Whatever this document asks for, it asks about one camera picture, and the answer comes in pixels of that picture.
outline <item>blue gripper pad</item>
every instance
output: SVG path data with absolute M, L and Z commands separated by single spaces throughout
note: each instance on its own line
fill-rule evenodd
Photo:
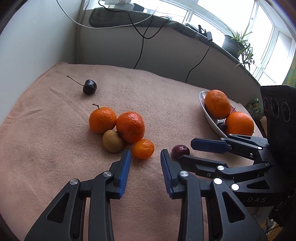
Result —
M 193 150 L 224 154 L 231 150 L 231 146 L 222 140 L 208 140 L 194 138 L 191 141 Z
M 167 149 L 161 151 L 160 163 L 167 193 L 172 199 L 178 198 L 179 192 L 183 191 L 178 183 L 178 173 L 182 171 L 180 164 L 171 160 Z
M 128 173 L 131 166 L 131 152 L 124 150 L 120 161 L 113 162 L 109 171 L 113 173 L 113 182 L 107 185 L 107 191 L 112 194 L 113 199 L 122 198 L 128 180 Z

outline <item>white device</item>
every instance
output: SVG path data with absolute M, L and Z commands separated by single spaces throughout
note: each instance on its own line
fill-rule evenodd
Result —
M 105 0 L 105 5 L 115 5 L 114 8 L 124 10 L 133 10 L 135 6 L 131 0 Z

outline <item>potted plant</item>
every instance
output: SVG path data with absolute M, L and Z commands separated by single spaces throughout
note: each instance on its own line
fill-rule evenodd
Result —
M 253 48 L 246 39 L 246 36 L 252 33 L 247 33 L 250 22 L 248 23 L 248 26 L 246 27 L 244 32 L 236 33 L 234 33 L 225 23 L 223 24 L 227 27 L 227 30 L 232 34 L 232 36 L 225 35 L 225 40 L 223 42 L 222 48 L 236 59 L 238 59 L 240 55 L 242 56 L 241 63 L 237 64 L 236 66 L 242 65 L 245 71 L 244 74 L 246 74 L 246 65 L 249 67 L 250 70 L 250 65 L 255 63 L 255 61 L 253 60 Z

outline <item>plate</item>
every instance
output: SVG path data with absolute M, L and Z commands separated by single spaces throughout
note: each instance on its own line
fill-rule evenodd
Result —
M 210 116 L 210 114 L 208 113 L 208 111 L 205 108 L 205 96 L 208 93 L 208 91 L 202 91 L 200 92 L 199 98 L 200 98 L 200 104 L 202 105 L 202 110 L 205 113 L 205 117 L 210 125 L 210 127 L 214 130 L 214 132 L 216 132 L 216 134 L 221 137 L 221 138 L 226 138 L 227 136 L 218 128 L 217 124 L 219 122 L 223 122 L 223 120 L 217 120 L 213 117 Z M 236 110 L 231 106 L 231 112 L 236 112 Z

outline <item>gray wall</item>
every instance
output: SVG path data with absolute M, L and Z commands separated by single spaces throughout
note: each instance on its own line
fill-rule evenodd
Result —
M 89 26 L 92 10 L 81 14 Z M 138 28 L 141 33 L 146 28 Z M 152 36 L 158 28 L 150 28 Z M 133 27 L 89 29 L 78 27 L 76 62 L 81 64 L 114 65 L 133 68 L 142 45 L 142 37 Z M 208 46 L 186 37 L 172 28 L 163 28 L 154 38 L 144 41 L 142 58 L 137 69 L 185 82 L 188 71 L 204 56 Z M 219 89 L 235 102 L 246 106 L 253 98 L 261 98 L 260 87 L 242 68 L 218 50 L 211 48 L 203 62 L 195 68 L 187 83 L 206 89 Z
M 77 19 L 81 0 L 60 0 Z M 76 24 L 55 0 L 28 0 L 0 35 L 0 124 L 20 95 L 57 62 L 75 62 Z

